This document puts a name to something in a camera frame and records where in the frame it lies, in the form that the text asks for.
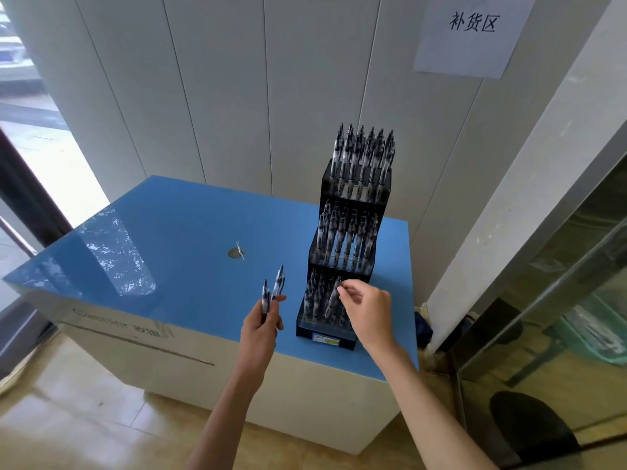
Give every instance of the white wall panel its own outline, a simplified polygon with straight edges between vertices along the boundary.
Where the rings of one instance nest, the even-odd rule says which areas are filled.
[[[625,13],[611,1],[429,297],[435,348],[627,118]]]
[[[271,194],[263,0],[164,0],[208,184]]]
[[[428,0],[381,0],[361,123],[394,129],[396,157],[386,215],[404,219],[410,237],[470,110],[481,79],[415,72]]]
[[[264,0],[273,195],[320,200],[340,122],[357,125],[379,0]]]
[[[417,304],[435,289],[609,1],[536,0],[505,74],[483,81],[412,241]]]
[[[163,0],[76,0],[148,175],[204,183]]]
[[[2,3],[100,186],[115,200],[146,174],[76,0]]]

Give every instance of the paper sign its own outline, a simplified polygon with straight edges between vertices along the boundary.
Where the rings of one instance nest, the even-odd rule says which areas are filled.
[[[416,71],[499,79],[536,0],[429,0]]]

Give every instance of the pen display rack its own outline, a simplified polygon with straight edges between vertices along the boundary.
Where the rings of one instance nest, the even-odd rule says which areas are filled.
[[[381,141],[382,132],[377,140],[372,132],[366,140],[362,127],[350,144],[351,135],[352,126],[344,140],[341,127],[322,177],[318,231],[309,248],[307,284],[296,323],[297,336],[349,350],[355,348],[357,336],[337,286],[348,279],[370,282],[394,158],[392,133],[388,141]],[[340,162],[337,152],[342,150]]]

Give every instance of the left hand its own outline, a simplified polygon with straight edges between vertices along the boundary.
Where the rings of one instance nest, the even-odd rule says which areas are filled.
[[[259,300],[244,319],[239,339],[239,355],[235,372],[246,379],[256,392],[277,346],[277,329],[283,330],[283,320],[278,314],[278,303],[287,297],[279,295],[270,303],[270,311],[262,324],[262,301]]]

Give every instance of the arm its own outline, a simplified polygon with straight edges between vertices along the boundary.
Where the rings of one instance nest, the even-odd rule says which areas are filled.
[[[364,348],[386,377],[428,470],[497,467],[422,382],[394,340],[388,292],[359,280],[338,287],[340,300]]]
[[[244,320],[237,364],[187,461],[187,470],[233,467],[248,406],[262,386],[263,375],[276,346],[277,328],[283,330],[278,315],[278,301],[283,300],[285,296],[282,295],[272,300],[264,324],[261,300]]]

